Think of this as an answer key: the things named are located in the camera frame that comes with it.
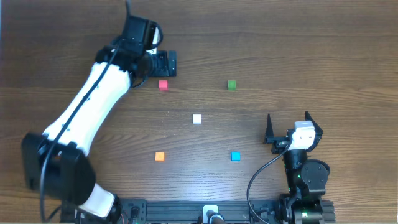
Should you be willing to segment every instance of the wooden surface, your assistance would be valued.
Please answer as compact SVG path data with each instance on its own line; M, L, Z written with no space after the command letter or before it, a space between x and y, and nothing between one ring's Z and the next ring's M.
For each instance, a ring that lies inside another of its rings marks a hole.
M61 115L97 50L121 32L125 9L122 0L2 4L0 222L37 222L21 139ZM397 221L398 1L140 0L132 11L162 26L178 76L167 93L149 80L110 112L90 153L104 188L123 198L245 200L253 173L274 157L262 145L266 114L281 135L309 110L325 132L310 155L331 167L324 199L336 219ZM286 191L278 161L252 198ZM58 203L46 200L47 214Z

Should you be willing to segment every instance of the wood grain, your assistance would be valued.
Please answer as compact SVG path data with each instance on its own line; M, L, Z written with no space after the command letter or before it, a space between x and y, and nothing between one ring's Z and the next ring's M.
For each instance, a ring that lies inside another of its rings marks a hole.
M64 111L125 10L122 0L2 4L0 222L38 222L21 139ZM149 80L110 112L90 154L104 188L148 200L245 200L250 177L274 156L262 145L266 114L284 134L309 110L325 131L310 155L331 167L324 198L336 219L397 221L397 1L137 0L132 11L162 26L178 77L167 93ZM230 162L231 151L242 161ZM252 198L286 192L282 161L252 189ZM47 213L58 203L46 200Z

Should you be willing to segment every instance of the orange cube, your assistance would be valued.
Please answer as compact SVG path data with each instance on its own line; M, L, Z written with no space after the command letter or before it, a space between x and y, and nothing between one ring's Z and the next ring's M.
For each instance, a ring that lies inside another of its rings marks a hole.
M155 161L164 161L165 153L164 152L156 152L155 153Z

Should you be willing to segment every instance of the blue cube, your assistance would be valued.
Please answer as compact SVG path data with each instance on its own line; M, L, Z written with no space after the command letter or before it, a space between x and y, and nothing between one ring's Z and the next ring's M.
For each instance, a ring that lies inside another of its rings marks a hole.
M240 161L241 152L231 152L231 161Z

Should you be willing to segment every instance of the tabletop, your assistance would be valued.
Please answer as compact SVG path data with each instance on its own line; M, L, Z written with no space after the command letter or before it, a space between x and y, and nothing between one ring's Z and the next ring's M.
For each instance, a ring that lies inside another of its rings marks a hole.
M39 222L21 140L61 115L126 11L122 0L1 8L0 222ZM331 167L323 198L336 220L397 221L398 1L133 0L131 10L162 26L160 48L177 51L178 72L168 92L151 78L111 110L89 155L102 187L121 198L245 200L275 156L262 144L267 114L283 135L308 110L324 130L309 155ZM286 192L280 160L251 198ZM58 204L48 198L47 214Z

